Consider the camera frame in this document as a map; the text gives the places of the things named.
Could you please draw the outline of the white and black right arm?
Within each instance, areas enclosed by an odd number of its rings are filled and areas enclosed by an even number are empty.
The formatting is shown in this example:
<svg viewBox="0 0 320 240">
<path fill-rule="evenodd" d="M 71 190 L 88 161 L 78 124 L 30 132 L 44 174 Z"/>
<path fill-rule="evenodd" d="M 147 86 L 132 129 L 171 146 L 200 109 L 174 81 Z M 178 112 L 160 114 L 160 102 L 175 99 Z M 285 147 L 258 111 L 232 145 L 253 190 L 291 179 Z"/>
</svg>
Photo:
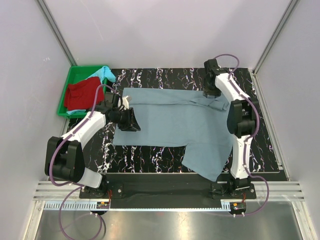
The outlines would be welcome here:
<svg viewBox="0 0 320 240">
<path fill-rule="evenodd" d="M 225 187 L 215 194 L 229 195 L 232 198 L 242 198 L 250 191 L 251 174 L 249 170 L 250 148 L 252 139 L 260 127 L 258 103 L 251 100 L 237 85 L 225 67 L 220 67 L 216 58 L 204 62 L 205 78 L 203 94 L 205 97 L 224 95 L 229 103 L 227 129 L 233 137 L 232 164 L 229 179 Z"/>
</svg>

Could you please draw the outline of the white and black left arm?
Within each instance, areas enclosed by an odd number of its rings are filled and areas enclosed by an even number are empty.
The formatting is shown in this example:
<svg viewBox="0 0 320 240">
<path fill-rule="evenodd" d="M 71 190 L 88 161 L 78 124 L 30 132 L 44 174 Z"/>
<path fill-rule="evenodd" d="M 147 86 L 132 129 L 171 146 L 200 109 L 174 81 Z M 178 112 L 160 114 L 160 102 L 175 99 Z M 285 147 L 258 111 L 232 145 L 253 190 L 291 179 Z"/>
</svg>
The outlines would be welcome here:
<svg viewBox="0 0 320 240">
<path fill-rule="evenodd" d="M 74 128 L 48 140 L 44 172 L 53 185 L 60 186 L 57 180 L 62 180 L 64 185 L 75 184 L 83 193 L 97 198 L 110 194 L 106 176 L 85 166 L 83 149 L 108 123 L 116 124 L 121 131 L 140 131 L 131 100 L 129 95 L 107 92 Z"/>
</svg>

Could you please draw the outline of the grey-blue polo shirt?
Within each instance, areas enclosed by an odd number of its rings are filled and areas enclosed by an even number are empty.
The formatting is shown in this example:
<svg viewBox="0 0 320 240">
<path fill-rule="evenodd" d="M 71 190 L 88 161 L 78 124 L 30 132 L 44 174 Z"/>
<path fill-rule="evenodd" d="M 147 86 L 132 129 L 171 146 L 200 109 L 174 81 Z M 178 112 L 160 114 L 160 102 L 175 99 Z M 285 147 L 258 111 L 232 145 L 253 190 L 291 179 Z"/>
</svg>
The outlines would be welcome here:
<svg viewBox="0 0 320 240">
<path fill-rule="evenodd" d="M 215 182 L 233 147 L 227 128 L 230 104 L 224 95 L 202 91 L 125 88 L 141 130 L 116 129 L 115 146 L 185 147 L 182 165 Z"/>
</svg>

